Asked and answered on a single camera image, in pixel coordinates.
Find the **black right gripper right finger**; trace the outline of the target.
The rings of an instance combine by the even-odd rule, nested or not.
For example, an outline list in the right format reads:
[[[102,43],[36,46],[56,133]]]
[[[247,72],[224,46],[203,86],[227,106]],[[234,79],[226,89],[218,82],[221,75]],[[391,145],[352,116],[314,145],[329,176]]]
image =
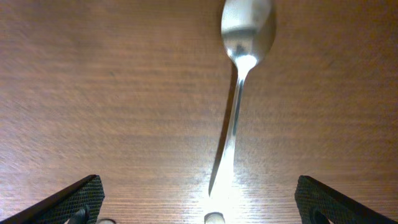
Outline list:
[[[295,201],[303,224],[397,224],[308,175],[301,175]]]

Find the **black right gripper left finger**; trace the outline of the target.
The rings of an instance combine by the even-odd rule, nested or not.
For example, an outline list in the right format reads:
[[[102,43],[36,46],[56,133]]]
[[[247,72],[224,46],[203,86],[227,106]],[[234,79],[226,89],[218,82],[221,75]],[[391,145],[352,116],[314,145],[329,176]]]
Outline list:
[[[88,175],[2,223],[97,223],[105,198],[99,175]]]

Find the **steel tablespoon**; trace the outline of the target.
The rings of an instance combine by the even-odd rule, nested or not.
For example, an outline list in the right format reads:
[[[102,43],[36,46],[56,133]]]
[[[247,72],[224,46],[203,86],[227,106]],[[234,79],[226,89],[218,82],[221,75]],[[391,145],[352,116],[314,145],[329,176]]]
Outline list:
[[[268,55],[277,29],[272,0],[227,0],[221,16],[221,38],[226,54],[237,70],[228,129],[210,198],[226,197],[233,181],[234,153],[245,80]]]

